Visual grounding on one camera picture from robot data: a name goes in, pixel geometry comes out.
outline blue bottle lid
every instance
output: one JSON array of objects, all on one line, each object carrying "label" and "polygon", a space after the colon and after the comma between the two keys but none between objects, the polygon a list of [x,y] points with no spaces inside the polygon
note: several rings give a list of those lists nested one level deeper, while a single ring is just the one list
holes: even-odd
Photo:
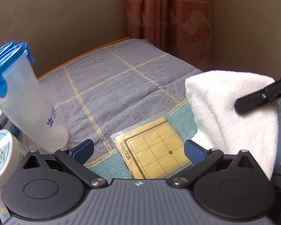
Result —
[{"label": "blue bottle lid", "polygon": [[27,50],[27,57],[31,63],[35,60],[30,56],[30,48],[26,42],[17,44],[11,41],[0,48],[0,97],[3,98],[7,93],[7,84],[2,77],[4,73],[18,58]]}]

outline metal screw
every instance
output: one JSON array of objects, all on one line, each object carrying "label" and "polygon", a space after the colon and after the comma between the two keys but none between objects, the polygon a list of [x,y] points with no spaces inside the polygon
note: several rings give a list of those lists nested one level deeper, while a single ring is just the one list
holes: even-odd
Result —
[{"label": "metal screw", "polygon": [[186,178],[174,178],[172,180],[173,184],[175,185],[179,185],[179,186],[182,186],[182,185],[185,185],[187,184],[187,179]]},{"label": "metal screw", "polygon": [[102,187],[107,184],[107,181],[103,178],[95,178],[90,181],[93,186]]}]

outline wall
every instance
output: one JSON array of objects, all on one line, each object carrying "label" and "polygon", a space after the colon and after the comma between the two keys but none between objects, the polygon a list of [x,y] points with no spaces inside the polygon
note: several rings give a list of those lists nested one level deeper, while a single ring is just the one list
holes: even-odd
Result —
[{"label": "wall", "polygon": [[127,36],[125,0],[0,0],[0,46],[31,46],[37,76]]},{"label": "wall", "polygon": [[215,69],[281,77],[281,0],[211,0]]}]

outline pink curtain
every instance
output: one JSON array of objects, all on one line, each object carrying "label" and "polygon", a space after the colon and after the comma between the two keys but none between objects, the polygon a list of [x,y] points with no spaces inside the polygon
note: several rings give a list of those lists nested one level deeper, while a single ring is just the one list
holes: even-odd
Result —
[{"label": "pink curtain", "polygon": [[211,69],[210,0],[127,0],[128,34]]}]

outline white towel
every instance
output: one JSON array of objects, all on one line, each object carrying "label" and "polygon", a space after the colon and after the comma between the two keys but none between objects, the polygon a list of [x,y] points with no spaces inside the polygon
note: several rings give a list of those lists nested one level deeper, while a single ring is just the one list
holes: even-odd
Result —
[{"label": "white towel", "polygon": [[229,71],[209,71],[186,79],[186,96],[198,126],[192,140],[225,154],[247,149],[270,179],[278,142],[277,104],[240,116],[234,102],[273,82],[267,76]]}]

